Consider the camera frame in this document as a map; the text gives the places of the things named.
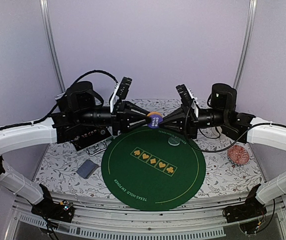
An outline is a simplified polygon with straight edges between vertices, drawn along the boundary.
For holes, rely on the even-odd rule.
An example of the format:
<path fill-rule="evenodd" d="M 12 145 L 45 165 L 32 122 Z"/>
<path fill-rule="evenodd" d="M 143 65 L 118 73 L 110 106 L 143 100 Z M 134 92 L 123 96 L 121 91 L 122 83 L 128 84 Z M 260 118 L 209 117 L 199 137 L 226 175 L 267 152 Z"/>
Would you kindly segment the purple small blind button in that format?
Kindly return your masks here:
<path fill-rule="evenodd" d="M 147 124 L 147 126 L 151 129 L 157 129 L 159 124 L 163 121 L 163 118 L 159 115 L 150 116 L 151 121 Z"/>

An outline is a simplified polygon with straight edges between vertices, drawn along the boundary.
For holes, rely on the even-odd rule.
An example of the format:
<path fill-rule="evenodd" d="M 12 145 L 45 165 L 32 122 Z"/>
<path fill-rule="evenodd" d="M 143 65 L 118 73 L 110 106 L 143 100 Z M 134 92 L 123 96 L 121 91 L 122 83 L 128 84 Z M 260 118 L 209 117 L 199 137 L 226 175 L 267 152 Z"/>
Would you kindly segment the aluminium poker chip case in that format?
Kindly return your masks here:
<path fill-rule="evenodd" d="M 57 133 L 57 143 L 70 142 L 75 147 L 77 154 L 85 152 L 97 154 L 100 146 L 106 146 L 106 142 L 112 139 L 112 134 L 106 126 L 99 126 L 97 123 L 90 121 L 86 123 L 81 119 L 83 114 L 92 114 L 95 110 L 85 108 L 73 112 L 68 106 L 67 97 L 60 94 L 55 99 L 59 108 L 58 113 L 51 115 Z"/>

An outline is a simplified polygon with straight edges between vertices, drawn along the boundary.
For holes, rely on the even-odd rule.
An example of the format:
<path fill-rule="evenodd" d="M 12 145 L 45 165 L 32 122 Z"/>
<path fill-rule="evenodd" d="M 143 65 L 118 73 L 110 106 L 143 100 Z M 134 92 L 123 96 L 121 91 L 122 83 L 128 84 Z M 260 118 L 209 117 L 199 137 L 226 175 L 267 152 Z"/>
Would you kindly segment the orange big blind button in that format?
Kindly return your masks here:
<path fill-rule="evenodd" d="M 152 112 L 149 112 L 149 113 L 147 114 L 147 116 L 148 116 L 148 117 L 151 117 L 151 116 L 160 116 L 160 117 L 162 117 L 162 114 L 159 113 L 159 112 L 157 112 L 157 111 L 152 111 Z"/>

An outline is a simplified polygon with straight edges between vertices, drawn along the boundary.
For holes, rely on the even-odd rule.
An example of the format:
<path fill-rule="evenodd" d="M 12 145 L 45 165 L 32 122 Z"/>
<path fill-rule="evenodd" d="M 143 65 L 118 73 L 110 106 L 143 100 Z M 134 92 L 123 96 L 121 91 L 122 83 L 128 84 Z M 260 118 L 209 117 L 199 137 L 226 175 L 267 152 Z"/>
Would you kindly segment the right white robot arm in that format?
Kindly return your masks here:
<path fill-rule="evenodd" d="M 261 144 L 286 151 L 286 125 L 273 123 L 249 113 L 236 112 L 237 91 L 224 83 L 212 86 L 208 108 L 200 108 L 185 85 L 176 87 L 181 106 L 163 118 L 159 126 L 195 139 L 198 130 L 220 127 L 235 143 Z M 286 195 L 286 171 L 254 187 L 242 205 L 241 214 L 252 218 L 261 205 Z"/>

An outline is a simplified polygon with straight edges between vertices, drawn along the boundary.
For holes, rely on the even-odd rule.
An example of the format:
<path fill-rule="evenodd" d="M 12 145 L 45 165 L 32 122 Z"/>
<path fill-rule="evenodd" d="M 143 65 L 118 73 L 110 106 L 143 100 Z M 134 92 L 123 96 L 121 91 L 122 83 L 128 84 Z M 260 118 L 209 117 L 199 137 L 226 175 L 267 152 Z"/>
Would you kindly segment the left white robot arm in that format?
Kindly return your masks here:
<path fill-rule="evenodd" d="M 148 111 L 126 101 L 131 79 L 117 84 L 109 106 L 88 81 L 71 85 L 57 100 L 60 112 L 44 120 L 0 127 L 0 185 L 37 205 L 46 216 L 57 213 L 47 188 L 37 185 L 3 162 L 4 153 L 42 144 L 65 143 L 88 132 L 89 127 L 111 127 L 113 135 L 150 122 Z"/>

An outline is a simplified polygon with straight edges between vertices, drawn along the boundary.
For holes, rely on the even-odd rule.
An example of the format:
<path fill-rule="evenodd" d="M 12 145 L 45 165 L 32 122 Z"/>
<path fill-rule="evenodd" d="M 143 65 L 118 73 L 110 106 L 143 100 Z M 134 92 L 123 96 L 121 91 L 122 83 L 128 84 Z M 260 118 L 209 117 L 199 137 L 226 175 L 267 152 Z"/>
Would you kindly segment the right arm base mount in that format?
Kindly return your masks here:
<path fill-rule="evenodd" d="M 227 223 L 263 216 L 266 213 L 265 205 L 261 204 L 256 198 L 249 198 L 243 204 L 230 205 L 223 209 L 223 216 L 226 218 Z"/>

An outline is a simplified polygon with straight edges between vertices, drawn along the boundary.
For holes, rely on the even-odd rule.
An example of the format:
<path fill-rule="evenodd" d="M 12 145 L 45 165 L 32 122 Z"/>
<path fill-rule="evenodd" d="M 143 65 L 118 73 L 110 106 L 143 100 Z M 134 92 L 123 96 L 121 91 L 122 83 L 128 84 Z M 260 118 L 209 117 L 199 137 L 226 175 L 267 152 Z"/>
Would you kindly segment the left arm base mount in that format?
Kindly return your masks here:
<path fill-rule="evenodd" d="M 63 200 L 55 203 L 51 199 L 43 199 L 38 204 L 33 204 L 31 213 L 43 218 L 71 223 L 74 216 L 75 208 L 69 201 Z"/>

